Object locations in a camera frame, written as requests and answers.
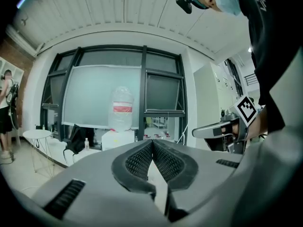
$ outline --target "red and white label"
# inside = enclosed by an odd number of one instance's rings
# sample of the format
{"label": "red and white label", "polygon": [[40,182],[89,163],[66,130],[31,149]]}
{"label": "red and white label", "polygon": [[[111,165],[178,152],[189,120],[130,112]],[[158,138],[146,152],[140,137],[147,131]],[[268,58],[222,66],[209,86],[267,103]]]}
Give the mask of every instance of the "red and white label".
{"label": "red and white label", "polygon": [[115,113],[132,113],[133,104],[127,102],[113,102],[113,110]]}

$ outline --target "black window frame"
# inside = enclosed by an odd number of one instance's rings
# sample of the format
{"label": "black window frame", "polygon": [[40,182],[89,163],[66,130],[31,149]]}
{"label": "black window frame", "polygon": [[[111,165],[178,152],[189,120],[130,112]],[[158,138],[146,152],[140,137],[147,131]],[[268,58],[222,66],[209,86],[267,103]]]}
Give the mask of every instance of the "black window frame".
{"label": "black window frame", "polygon": [[[138,51],[142,53],[142,63],[141,63],[141,84],[140,84],[140,99],[139,99],[139,130],[138,130],[138,140],[143,140],[144,136],[144,118],[145,117],[173,117],[173,118],[180,118],[179,120],[179,135],[181,136],[182,132],[185,130],[185,127],[187,125],[187,91],[186,91],[186,81],[185,81],[185,74],[184,74],[184,67],[182,62],[181,55],[173,54],[170,52],[161,51],[154,48],[149,48],[146,45],[145,46],[136,46],[136,45],[95,45],[95,46],[88,46],[88,47],[78,47],[76,50],[67,51],[61,54],[57,54],[51,68],[49,70],[47,80],[50,77],[57,77],[64,75],[63,84],[60,92],[60,101],[58,105],[46,105],[43,103],[41,104],[41,112],[40,112],[40,124],[46,125],[47,122],[45,122],[45,119],[47,119],[47,110],[49,107],[51,109],[57,109],[58,110],[58,122],[57,122],[57,129],[58,129],[58,139],[60,141],[66,141],[66,135],[65,135],[65,127],[66,125],[62,124],[62,110],[63,110],[63,101],[64,101],[64,95],[65,90],[67,87],[68,78],[70,76],[71,70],[73,67],[77,67],[82,59],[82,56],[86,52],[92,52],[92,51],[101,51],[101,50],[122,50],[122,51]],[[154,69],[147,69],[146,68],[146,54],[147,53],[154,53],[158,54],[160,56],[165,57],[171,57],[175,59],[176,67],[177,67],[177,73],[172,73],[169,71],[164,70],[154,70]],[[68,68],[64,70],[56,70],[60,64],[60,61],[62,57],[73,54],[73,58],[68,66]],[[183,110],[175,110],[173,111],[156,111],[156,112],[146,112],[145,111],[145,98],[146,98],[146,82],[147,82],[147,75],[148,73],[154,74],[154,75],[161,75],[163,77],[170,77],[170,78],[177,78],[181,82],[181,89],[182,89],[182,107]],[[45,96],[45,88],[47,84],[47,80],[45,82],[42,100]],[[187,131],[185,132],[185,142],[187,141]]]}

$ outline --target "person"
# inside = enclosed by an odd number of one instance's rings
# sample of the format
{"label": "person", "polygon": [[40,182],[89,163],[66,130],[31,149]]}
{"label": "person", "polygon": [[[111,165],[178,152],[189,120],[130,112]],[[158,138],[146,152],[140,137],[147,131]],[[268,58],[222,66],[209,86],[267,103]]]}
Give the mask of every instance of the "person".
{"label": "person", "polygon": [[[269,91],[302,46],[301,0],[191,0],[200,9],[213,9],[249,20],[251,57],[260,84],[259,104],[265,105],[249,126],[246,140],[284,127]],[[233,125],[233,133],[239,133]]]}
{"label": "person", "polygon": [[6,102],[11,87],[14,85],[10,70],[4,72],[4,85],[0,94],[0,138],[2,143],[2,159],[10,158],[12,124],[9,117],[9,105]]}

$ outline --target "small water bottle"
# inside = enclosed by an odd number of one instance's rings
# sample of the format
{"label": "small water bottle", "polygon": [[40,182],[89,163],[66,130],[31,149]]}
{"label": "small water bottle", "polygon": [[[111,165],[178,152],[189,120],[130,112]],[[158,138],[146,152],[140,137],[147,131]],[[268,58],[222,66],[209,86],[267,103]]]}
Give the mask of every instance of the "small water bottle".
{"label": "small water bottle", "polygon": [[86,150],[89,150],[89,140],[88,140],[88,138],[85,138],[85,141],[84,141],[84,148],[85,148]]}

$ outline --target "white roller shade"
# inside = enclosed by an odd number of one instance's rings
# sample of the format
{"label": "white roller shade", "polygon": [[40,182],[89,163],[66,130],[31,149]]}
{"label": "white roller shade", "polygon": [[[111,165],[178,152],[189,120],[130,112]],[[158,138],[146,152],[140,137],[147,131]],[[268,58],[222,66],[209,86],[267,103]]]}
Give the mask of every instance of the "white roller shade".
{"label": "white roller shade", "polygon": [[93,65],[71,70],[63,102],[62,124],[108,129],[111,94],[119,86],[134,96],[132,128],[139,126],[141,67]]}

